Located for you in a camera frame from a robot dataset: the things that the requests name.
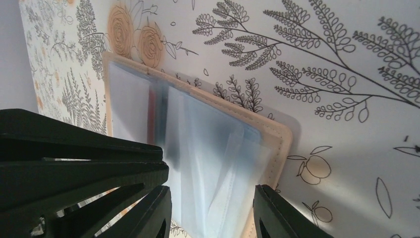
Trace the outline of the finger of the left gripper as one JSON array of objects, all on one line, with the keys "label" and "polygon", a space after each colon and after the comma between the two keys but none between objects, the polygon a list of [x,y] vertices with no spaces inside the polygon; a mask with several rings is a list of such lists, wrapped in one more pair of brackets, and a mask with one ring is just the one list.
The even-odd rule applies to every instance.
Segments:
[{"label": "finger of the left gripper", "polygon": [[0,235],[91,238],[168,179],[164,162],[34,161],[0,165]]},{"label": "finger of the left gripper", "polygon": [[99,134],[24,109],[0,112],[0,160],[161,161],[160,147]]}]

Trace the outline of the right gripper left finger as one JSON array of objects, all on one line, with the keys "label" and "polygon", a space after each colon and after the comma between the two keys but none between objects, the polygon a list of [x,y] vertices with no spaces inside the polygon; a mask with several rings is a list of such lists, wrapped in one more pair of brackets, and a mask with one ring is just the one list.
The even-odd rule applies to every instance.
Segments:
[{"label": "right gripper left finger", "polygon": [[99,237],[168,238],[171,214],[170,188],[160,185]]}]

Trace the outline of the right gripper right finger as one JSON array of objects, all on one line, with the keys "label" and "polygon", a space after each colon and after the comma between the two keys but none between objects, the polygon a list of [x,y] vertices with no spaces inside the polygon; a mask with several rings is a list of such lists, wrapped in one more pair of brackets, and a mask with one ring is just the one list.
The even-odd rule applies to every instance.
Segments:
[{"label": "right gripper right finger", "polygon": [[254,222],[258,238],[330,238],[273,188],[255,186]]}]

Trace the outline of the beige card holder wallet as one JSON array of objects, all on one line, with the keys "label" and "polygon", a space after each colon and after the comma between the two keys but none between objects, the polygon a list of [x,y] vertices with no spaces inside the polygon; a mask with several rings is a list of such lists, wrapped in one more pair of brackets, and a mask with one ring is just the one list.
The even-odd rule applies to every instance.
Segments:
[{"label": "beige card holder wallet", "polygon": [[109,135],[148,144],[154,89],[153,145],[169,166],[172,222],[192,238],[255,238],[255,186],[277,185],[291,130],[131,59],[102,57]]}]

